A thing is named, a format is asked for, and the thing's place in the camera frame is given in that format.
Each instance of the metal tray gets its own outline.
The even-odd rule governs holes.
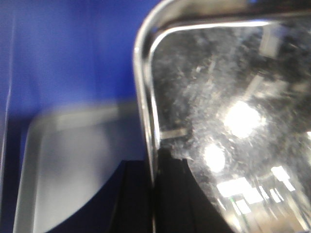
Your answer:
[[[122,160],[142,160],[136,103],[57,111],[29,128],[15,233],[44,233],[84,206]]]
[[[311,228],[311,2],[164,0],[134,48],[151,167],[187,159],[239,233]]]

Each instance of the blue wall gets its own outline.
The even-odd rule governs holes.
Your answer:
[[[31,119],[57,106],[135,98],[134,39],[157,2],[0,1],[2,89],[12,68],[1,233],[12,231],[20,155]]]

